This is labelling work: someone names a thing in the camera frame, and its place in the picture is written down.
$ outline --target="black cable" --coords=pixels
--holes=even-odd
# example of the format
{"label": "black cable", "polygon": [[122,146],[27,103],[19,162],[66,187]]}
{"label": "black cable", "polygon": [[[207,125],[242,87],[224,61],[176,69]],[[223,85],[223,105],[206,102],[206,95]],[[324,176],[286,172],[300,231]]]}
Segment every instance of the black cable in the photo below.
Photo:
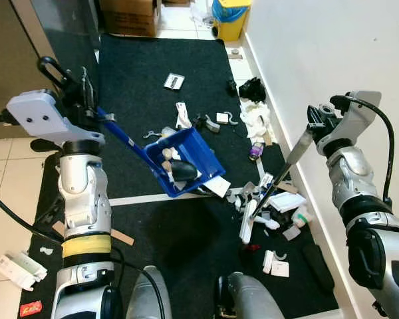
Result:
{"label": "black cable", "polygon": [[1,200],[0,200],[0,208],[2,210],[4,210],[4,212],[6,214],[8,214],[8,216],[10,216],[10,218],[12,218],[14,221],[16,221],[22,227],[28,229],[33,234],[40,236],[44,239],[48,239],[58,245],[60,245],[62,243],[58,239],[52,238],[49,235],[42,233],[40,230],[36,229],[34,226],[28,224],[26,221],[24,221],[22,218],[20,218],[18,215],[16,215],[10,208],[8,208],[8,206],[6,206],[6,204],[4,204],[4,202],[2,202]]}
{"label": "black cable", "polygon": [[155,280],[152,278],[152,276],[146,270],[141,269],[140,267],[137,267],[137,266],[134,266],[133,264],[128,263],[127,261],[124,260],[124,258],[122,260],[111,258],[111,261],[114,261],[115,263],[121,263],[125,266],[129,266],[130,268],[136,269],[138,272],[142,273],[150,281],[152,288],[154,289],[154,292],[158,299],[158,307],[160,308],[160,318],[166,319],[166,314],[164,313],[164,305],[162,302],[160,289],[158,288],[158,286],[157,286]]}
{"label": "black cable", "polygon": [[122,253],[122,251],[120,249],[118,249],[117,247],[111,247],[112,250],[116,251],[119,255],[120,255],[120,260],[121,260],[121,271],[120,271],[120,276],[118,277],[118,282],[117,282],[117,287],[118,289],[120,289],[121,287],[121,282],[122,282],[122,277],[124,276],[124,263],[126,262],[124,259],[124,254]]}
{"label": "black cable", "polygon": [[388,162],[387,162],[386,181],[384,182],[384,189],[383,189],[383,201],[385,203],[391,203],[391,200],[388,196],[388,190],[390,187],[390,180],[392,178],[393,157],[394,157],[394,132],[393,132],[392,123],[390,123],[390,120],[388,119],[388,117],[385,115],[385,113],[382,110],[380,110],[375,105],[373,105],[367,101],[361,100],[359,98],[354,98],[352,96],[346,96],[346,95],[336,95],[336,96],[333,96],[332,99],[333,98],[345,99],[345,100],[349,100],[351,102],[360,104],[362,106],[365,106],[366,108],[369,108],[370,110],[375,112],[382,119],[384,124],[386,124],[387,132],[388,132]]}

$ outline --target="cardboard box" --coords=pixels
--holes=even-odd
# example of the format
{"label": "cardboard box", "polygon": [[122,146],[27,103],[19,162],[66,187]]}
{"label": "cardboard box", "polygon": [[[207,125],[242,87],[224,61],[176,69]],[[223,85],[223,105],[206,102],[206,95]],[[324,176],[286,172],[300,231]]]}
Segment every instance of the cardboard box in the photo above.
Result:
{"label": "cardboard box", "polygon": [[109,33],[153,37],[160,18],[161,0],[100,0]]}

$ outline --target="black mat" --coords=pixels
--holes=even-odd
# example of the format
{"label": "black mat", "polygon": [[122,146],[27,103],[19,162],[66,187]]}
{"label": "black mat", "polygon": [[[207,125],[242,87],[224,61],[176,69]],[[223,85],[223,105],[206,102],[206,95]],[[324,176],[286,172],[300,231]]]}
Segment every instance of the black mat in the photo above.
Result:
{"label": "black mat", "polygon": [[[153,138],[142,138],[149,130],[174,128],[176,102],[186,103],[190,118],[200,113],[215,119],[216,112],[230,111],[241,123],[235,127],[236,133],[233,127],[222,126],[219,134],[205,128],[201,134],[225,168],[224,178],[232,182],[232,187],[259,179],[256,165],[248,159],[251,143],[240,137],[247,131],[239,119],[239,99],[225,91],[232,73],[222,41],[103,35],[101,43],[99,104],[116,113],[119,125],[136,143],[145,146],[153,142]],[[185,76],[180,91],[163,87],[170,72]],[[163,193],[147,166],[108,132],[105,135],[103,159],[109,192],[115,197]],[[269,148],[267,153],[276,164],[281,160],[278,147]],[[131,174],[121,180],[127,169]],[[277,165],[268,169],[276,173]]]}
{"label": "black mat", "polygon": [[[190,115],[196,112],[215,114],[229,110],[239,114],[238,100],[225,93],[225,82],[231,77],[227,55],[219,41],[170,39],[117,39],[102,36],[100,54],[100,105],[117,113],[120,125],[140,144],[148,130],[173,126],[174,104],[185,101]],[[169,72],[186,77],[180,92],[162,88]],[[244,126],[237,133],[245,134]],[[247,181],[257,183],[254,163],[247,159],[251,146],[224,126],[214,135],[203,130],[203,137],[215,150],[227,170],[225,178],[232,187]],[[135,155],[107,134],[103,150],[104,168],[108,174],[109,198],[163,193],[150,170]],[[277,173],[283,165],[278,145],[267,148],[265,170]],[[37,216],[48,208],[57,194],[55,159],[49,157],[37,207]],[[332,294],[320,291],[307,268],[301,248],[313,241],[310,231],[292,242],[281,234],[266,237],[260,225],[255,226],[251,243],[262,248],[255,253],[239,250],[240,222],[233,205],[218,198],[185,199],[143,203],[113,208],[112,226],[135,238],[129,247],[114,241],[124,251],[126,260],[139,266],[157,265],[168,285],[175,319],[211,318],[213,283],[216,276],[235,270],[258,278],[271,292],[286,318],[296,318],[338,308]],[[35,318],[48,318],[55,291],[56,271],[61,267],[61,250],[55,247],[51,256],[39,248],[51,244],[32,238],[30,256],[49,270],[34,292],[23,292],[21,303],[42,300],[44,309]],[[261,272],[265,249],[287,253],[290,278],[264,275]],[[124,307],[137,278],[135,272],[124,277]]]}

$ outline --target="white baseboard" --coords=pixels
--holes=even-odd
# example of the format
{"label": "white baseboard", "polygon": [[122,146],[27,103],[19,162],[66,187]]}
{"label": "white baseboard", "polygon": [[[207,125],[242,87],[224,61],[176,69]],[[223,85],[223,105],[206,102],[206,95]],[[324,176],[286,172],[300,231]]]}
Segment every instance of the white baseboard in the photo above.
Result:
{"label": "white baseboard", "polygon": [[[273,99],[270,87],[267,84],[266,80],[263,78],[263,73],[261,72],[260,65],[257,63],[256,54],[254,52],[254,48],[251,46],[251,41],[249,40],[248,34],[243,31],[239,40],[243,47],[245,57],[249,63],[253,76],[261,79],[267,91],[266,103],[271,111],[272,128],[275,133],[275,137],[281,147],[283,155],[287,157],[289,152],[293,148],[293,143],[291,143],[287,138],[287,129],[286,127],[284,127],[284,123],[281,121],[281,117],[275,107],[275,100]],[[309,203],[308,210],[317,217],[317,219],[315,219],[315,222],[312,222],[310,224],[311,233],[313,235],[315,243],[321,247],[325,261],[328,265],[328,268],[330,269],[332,277],[334,278],[334,295],[336,297],[340,310],[342,311],[342,315],[345,318],[360,318],[360,313],[356,307],[356,302],[354,301],[349,283],[347,282],[345,273],[343,273],[343,271],[340,271],[340,261],[334,255],[334,245],[332,244],[328,231],[323,225],[322,219],[319,218],[321,216],[320,212],[317,208],[314,197],[311,194],[310,187],[308,186],[307,181],[305,181],[304,174],[298,165],[291,168],[290,174],[296,187],[298,187],[301,194],[307,198]]]}

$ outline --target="yellow tape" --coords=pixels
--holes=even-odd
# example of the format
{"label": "yellow tape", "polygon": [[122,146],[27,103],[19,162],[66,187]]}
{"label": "yellow tape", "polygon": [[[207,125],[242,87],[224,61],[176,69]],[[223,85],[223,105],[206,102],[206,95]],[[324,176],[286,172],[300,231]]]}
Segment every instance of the yellow tape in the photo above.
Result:
{"label": "yellow tape", "polygon": [[62,256],[69,257],[79,254],[109,253],[111,251],[110,235],[93,235],[77,237],[62,244]]}

